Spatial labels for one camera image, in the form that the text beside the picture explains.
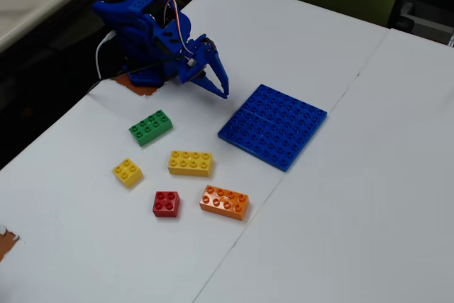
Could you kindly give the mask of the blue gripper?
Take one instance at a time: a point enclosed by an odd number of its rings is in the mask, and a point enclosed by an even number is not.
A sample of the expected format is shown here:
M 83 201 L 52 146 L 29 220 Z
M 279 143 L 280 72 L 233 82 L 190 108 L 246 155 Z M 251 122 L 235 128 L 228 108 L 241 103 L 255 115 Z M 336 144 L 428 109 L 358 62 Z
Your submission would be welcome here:
M 215 45 L 206 34 L 196 40 L 189 40 L 187 50 L 183 50 L 177 61 L 178 77 L 182 84 L 192 82 L 195 85 L 223 98 L 229 95 L 229 82 L 226 71 L 215 49 Z M 207 76 L 206 67 L 209 66 L 221 83 L 219 89 Z

